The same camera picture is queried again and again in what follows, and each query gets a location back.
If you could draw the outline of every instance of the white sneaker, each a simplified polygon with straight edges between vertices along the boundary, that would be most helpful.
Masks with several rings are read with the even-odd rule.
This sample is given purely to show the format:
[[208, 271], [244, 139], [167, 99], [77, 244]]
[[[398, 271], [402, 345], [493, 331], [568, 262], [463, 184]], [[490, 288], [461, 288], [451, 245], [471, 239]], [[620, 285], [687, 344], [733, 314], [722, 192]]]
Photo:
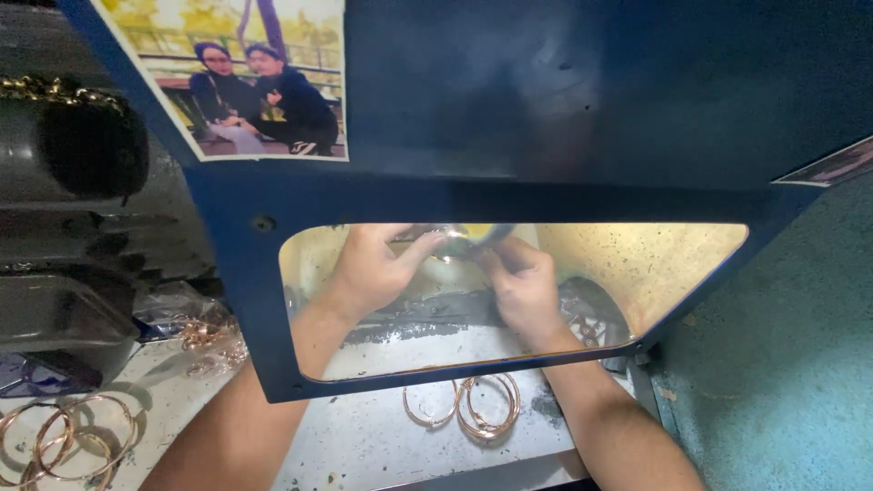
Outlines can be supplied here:
[[310, 152], [315, 148], [315, 143], [307, 143], [307, 142], [296, 142], [294, 143], [290, 149], [288, 149], [288, 153], [293, 156], [305, 156], [309, 155]]

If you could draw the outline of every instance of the forearm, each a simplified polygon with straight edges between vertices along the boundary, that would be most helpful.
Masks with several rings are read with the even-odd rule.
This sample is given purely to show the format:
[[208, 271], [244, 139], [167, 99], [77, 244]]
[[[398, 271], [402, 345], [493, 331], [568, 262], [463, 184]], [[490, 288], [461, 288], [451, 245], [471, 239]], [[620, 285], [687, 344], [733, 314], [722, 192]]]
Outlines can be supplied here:
[[[295, 355], [309, 377], [323, 374], [354, 325], [335, 305], [320, 295], [292, 320]], [[308, 403], [268, 404], [246, 364], [179, 433], [141, 490], [269, 489]]]
[[[569, 330], [540, 352], [583, 349]], [[586, 468], [604, 491], [704, 489], [667, 432], [598, 362], [543, 369]]]

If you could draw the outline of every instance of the work surface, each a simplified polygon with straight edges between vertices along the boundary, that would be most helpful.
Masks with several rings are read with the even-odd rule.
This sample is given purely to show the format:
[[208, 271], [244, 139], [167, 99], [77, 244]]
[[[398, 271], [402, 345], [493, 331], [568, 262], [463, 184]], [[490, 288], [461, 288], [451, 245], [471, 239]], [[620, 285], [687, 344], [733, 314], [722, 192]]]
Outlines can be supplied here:
[[[176, 377], [146, 391], [130, 389], [131, 384], [135, 387], [158, 363], [177, 353], [179, 346], [178, 341], [146, 345], [109, 387], [118, 391], [108, 393], [118, 395], [131, 406], [134, 414], [139, 413], [137, 419], [141, 424], [139, 441], [122, 460], [113, 481], [113, 491], [138, 488], [179, 431], [230, 378], [230, 375], [204, 379]], [[513, 376], [521, 393], [521, 413], [511, 431], [491, 443], [467, 436], [455, 419], [436, 430], [416, 425], [403, 410], [402, 389], [315, 399], [309, 404], [273, 489], [387, 488], [520, 461], [525, 464], [517, 467], [516, 472], [523, 470], [526, 479], [502, 481], [502, 489], [541, 488], [571, 480], [556, 459], [544, 458], [570, 450], [574, 444], [541, 372], [528, 370]], [[632, 392], [630, 384], [621, 381]], [[497, 414], [494, 411], [502, 404], [498, 393], [486, 387], [486, 383], [474, 388], [473, 397], [482, 401], [481, 407], [479, 400], [474, 404], [485, 416]], [[416, 411], [417, 400], [427, 403], [428, 407], [434, 405], [433, 412], [439, 416], [442, 410], [438, 407], [451, 405], [450, 384], [409, 388], [410, 405]], [[26, 399], [6, 399], [0, 401], [0, 410], [6, 413], [26, 402]], [[122, 431], [116, 432], [121, 440], [126, 438], [124, 425], [119, 425], [121, 415], [117, 409], [101, 404], [94, 404], [92, 409], [97, 426], [121, 428]], [[26, 462], [26, 449], [44, 420], [45, 415], [27, 417], [25, 413], [13, 426], [5, 444], [6, 453], [13, 460]], [[17, 445], [20, 441], [28, 445]], [[90, 469], [66, 470], [72, 474]], [[65, 489], [70, 488], [70, 483], [45, 479], [39, 486], [40, 489]]]

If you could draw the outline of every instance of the gold chain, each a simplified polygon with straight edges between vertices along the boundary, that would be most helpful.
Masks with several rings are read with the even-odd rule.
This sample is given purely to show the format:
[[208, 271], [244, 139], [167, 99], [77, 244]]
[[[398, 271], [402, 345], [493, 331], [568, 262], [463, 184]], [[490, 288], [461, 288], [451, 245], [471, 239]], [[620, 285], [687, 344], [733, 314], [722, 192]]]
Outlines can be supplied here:
[[43, 100], [68, 106], [94, 104], [110, 107], [122, 116], [130, 112], [127, 102], [122, 98], [92, 88], [70, 87], [61, 79], [46, 82], [34, 77], [10, 79], [0, 76], [0, 99]]

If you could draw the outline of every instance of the printed photo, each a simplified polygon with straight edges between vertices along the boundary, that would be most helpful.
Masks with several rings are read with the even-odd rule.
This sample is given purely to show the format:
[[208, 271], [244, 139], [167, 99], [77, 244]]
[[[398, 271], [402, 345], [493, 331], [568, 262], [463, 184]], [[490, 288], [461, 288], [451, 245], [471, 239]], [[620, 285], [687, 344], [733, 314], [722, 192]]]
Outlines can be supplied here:
[[348, 160], [345, 0], [92, 1], [202, 160]]
[[873, 170], [873, 136], [774, 181], [827, 187]]

